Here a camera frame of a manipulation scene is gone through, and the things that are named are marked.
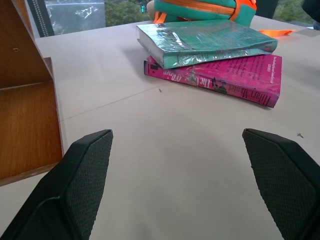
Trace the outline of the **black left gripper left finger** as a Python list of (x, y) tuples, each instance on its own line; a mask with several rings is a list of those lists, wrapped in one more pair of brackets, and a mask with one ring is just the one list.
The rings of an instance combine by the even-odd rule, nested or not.
[(2, 240), (87, 240), (104, 193), (113, 142), (110, 129), (72, 143), (36, 185)]

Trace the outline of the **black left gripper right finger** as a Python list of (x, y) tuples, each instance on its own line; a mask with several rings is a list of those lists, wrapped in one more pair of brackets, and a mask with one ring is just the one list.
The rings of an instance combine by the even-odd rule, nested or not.
[(260, 195), (285, 240), (320, 238), (320, 166), (295, 141), (246, 128), (242, 138)]

